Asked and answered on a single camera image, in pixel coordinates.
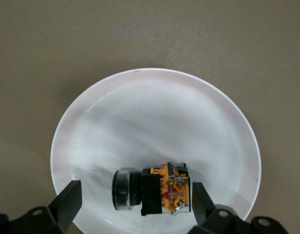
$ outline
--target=round plate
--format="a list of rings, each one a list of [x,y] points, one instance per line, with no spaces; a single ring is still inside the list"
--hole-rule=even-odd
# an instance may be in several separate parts
[[[116,170],[169,161],[186,163],[191,182],[202,182],[215,204],[247,218],[261,177],[254,132],[223,92],[179,71],[125,71],[84,91],[57,127],[51,174],[57,194],[81,180],[74,223],[85,234],[183,234],[196,225],[193,212],[144,217],[141,205],[116,211],[112,203]]]

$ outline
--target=beige tabletop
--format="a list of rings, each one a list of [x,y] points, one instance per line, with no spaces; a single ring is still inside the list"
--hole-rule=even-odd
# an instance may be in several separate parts
[[[300,1],[0,1],[0,213],[56,196],[50,148],[64,111],[142,67],[193,74],[240,107],[262,159],[248,220],[300,234]]]

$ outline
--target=brown table surface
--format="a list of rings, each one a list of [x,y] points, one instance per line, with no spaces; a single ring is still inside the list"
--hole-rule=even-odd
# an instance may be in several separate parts
[[[241,108],[262,159],[249,220],[300,234],[300,1],[0,1],[0,212],[55,197],[50,148],[66,108],[142,67],[201,77]]]

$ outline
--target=bolt hole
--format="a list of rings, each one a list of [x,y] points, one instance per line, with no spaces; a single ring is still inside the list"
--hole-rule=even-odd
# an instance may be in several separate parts
[[[34,212],[33,212],[33,215],[40,215],[42,213],[42,210],[35,210]]]
[[[267,219],[264,219],[264,218],[260,218],[258,220],[258,223],[261,224],[261,225],[263,225],[263,226],[265,226],[265,227],[270,226],[270,222]]]
[[[227,218],[229,216],[228,212],[227,211],[219,211],[218,213],[221,217],[223,218]]]

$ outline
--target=white plate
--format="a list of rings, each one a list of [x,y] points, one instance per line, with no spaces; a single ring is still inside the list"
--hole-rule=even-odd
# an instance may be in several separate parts
[[[185,162],[191,182],[202,182],[216,204],[246,219],[260,186],[257,140],[235,103],[195,76],[146,68],[99,81],[67,109],[51,149],[57,194],[70,180],[82,182],[74,223],[85,234],[187,233],[196,225],[192,212],[143,217],[141,205],[113,208],[116,170],[169,161]]]

